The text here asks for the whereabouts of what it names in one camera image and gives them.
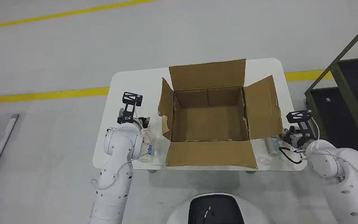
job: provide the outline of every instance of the black panel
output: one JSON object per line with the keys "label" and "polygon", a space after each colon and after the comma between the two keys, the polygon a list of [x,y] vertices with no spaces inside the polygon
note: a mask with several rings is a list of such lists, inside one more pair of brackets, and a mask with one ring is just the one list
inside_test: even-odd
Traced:
{"label": "black panel", "polygon": [[326,129],[326,140],[337,148],[358,150],[358,127],[338,87],[312,90],[311,94]]}
{"label": "black panel", "polygon": [[214,194],[191,201],[188,224],[244,224],[244,220],[235,198]]}
{"label": "black panel", "polygon": [[353,95],[358,100],[358,60],[342,60],[337,64]]}

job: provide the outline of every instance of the white cable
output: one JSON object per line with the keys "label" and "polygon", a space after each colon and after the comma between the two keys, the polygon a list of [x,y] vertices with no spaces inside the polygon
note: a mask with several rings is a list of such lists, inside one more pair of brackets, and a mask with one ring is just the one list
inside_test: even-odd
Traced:
{"label": "white cable", "polygon": [[319,131],[319,126],[318,126],[318,124],[317,124],[317,122],[314,120],[314,118],[312,117],[312,121],[313,121],[313,123],[315,124],[315,126],[317,127],[317,140],[316,140],[316,142],[315,142],[315,144],[314,144],[314,148],[315,149],[317,149],[317,144],[319,144],[318,142],[319,142],[319,138],[320,138],[320,136],[321,136],[321,132]]}
{"label": "white cable", "polygon": [[145,132],[145,134],[147,135],[149,141],[150,141],[150,144],[152,144],[152,139],[149,137],[147,131],[143,128],[142,124],[140,123],[140,120],[138,119],[138,115],[136,114],[136,108],[135,108],[135,105],[134,105],[134,113],[135,113],[135,118],[138,120],[138,124],[140,126],[140,128]]}
{"label": "white cable", "polygon": [[122,165],[119,167],[117,174],[114,175],[114,176],[115,176],[115,177],[114,177],[114,181],[113,181],[109,186],[106,186],[106,187],[104,187],[104,188],[100,188],[100,186],[98,186],[98,181],[97,181],[96,179],[92,179],[92,180],[91,180],[92,186],[94,186],[97,190],[106,190],[106,189],[110,188],[110,187],[113,186],[114,183],[119,179],[119,171],[120,171],[126,164],[129,164],[129,163],[131,163],[132,161],[137,160],[137,159],[139,159],[139,158],[141,158],[142,156],[147,155],[147,154],[148,154],[148,153],[143,154],[143,155],[140,155],[140,156],[138,156],[137,158],[132,158],[132,159],[130,159],[129,161],[127,161],[127,162],[125,162],[124,164],[122,164]]}

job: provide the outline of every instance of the open cardboard box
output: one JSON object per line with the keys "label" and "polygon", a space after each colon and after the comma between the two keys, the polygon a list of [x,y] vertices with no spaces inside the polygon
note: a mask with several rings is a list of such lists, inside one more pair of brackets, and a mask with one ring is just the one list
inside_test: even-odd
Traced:
{"label": "open cardboard box", "polygon": [[274,79],[245,87],[246,60],[169,67],[158,114],[171,141],[167,166],[236,165],[257,169],[252,139],[282,132]]}

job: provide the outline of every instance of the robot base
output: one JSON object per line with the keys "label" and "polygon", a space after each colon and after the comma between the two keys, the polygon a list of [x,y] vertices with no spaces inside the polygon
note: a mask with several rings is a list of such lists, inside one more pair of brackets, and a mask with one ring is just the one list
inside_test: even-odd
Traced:
{"label": "robot base", "polygon": [[236,224],[270,224],[264,213],[253,204],[228,193],[199,194],[185,200],[172,211],[167,224],[202,224],[217,220]]}

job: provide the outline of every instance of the floor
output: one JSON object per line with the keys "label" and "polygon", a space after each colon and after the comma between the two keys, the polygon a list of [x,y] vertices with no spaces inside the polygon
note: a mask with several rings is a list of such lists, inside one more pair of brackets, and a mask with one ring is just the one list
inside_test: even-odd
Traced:
{"label": "floor", "polygon": [[[0,24],[119,1],[2,0]],[[353,0],[156,0],[0,26],[0,95],[104,87],[121,71],[238,58],[274,57],[285,72],[324,69],[358,33],[357,8]],[[358,47],[348,57],[357,55]],[[310,83],[288,83],[295,110]],[[0,103],[0,136],[20,114],[0,157],[0,223],[88,223],[105,103],[106,96]],[[175,205],[204,192],[238,194],[272,223],[335,224],[321,188],[309,166],[253,175],[135,171],[123,224],[164,224]]]}

